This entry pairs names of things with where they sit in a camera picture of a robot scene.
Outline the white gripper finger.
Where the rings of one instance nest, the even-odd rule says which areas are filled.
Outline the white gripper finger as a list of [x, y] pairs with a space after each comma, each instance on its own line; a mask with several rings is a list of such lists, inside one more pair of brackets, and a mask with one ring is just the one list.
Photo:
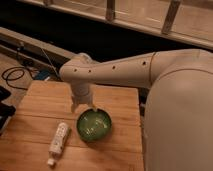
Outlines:
[[97, 107], [95, 106], [95, 104], [91, 103], [90, 107], [93, 111], [97, 112]]
[[79, 104], [73, 103], [73, 104], [71, 105], [71, 113], [75, 113], [75, 110], [78, 108], [78, 106], [79, 106]]

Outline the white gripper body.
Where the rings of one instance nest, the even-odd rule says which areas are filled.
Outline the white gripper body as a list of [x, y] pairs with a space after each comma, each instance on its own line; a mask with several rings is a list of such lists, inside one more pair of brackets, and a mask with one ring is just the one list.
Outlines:
[[93, 93], [89, 83], [72, 83], [72, 100], [76, 105], [87, 104], [91, 105], [93, 102]]

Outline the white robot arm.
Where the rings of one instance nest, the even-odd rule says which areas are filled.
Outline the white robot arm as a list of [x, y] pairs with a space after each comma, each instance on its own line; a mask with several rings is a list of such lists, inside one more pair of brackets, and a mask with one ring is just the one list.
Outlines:
[[145, 171], [213, 171], [213, 53], [158, 51], [95, 63], [80, 53], [62, 65], [73, 108], [93, 106], [90, 85], [147, 88]]

